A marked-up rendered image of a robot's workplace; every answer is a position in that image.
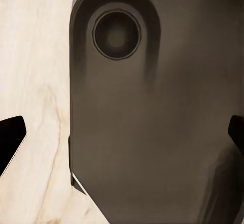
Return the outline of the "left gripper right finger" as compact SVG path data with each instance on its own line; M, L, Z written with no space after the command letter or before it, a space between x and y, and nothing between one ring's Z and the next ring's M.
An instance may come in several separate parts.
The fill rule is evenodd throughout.
M228 134L244 156L244 117L233 115L228 128Z

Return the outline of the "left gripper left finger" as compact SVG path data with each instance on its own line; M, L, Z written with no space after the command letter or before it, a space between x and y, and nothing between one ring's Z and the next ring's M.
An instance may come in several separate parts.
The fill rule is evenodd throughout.
M0 121L0 176L26 135L21 115Z

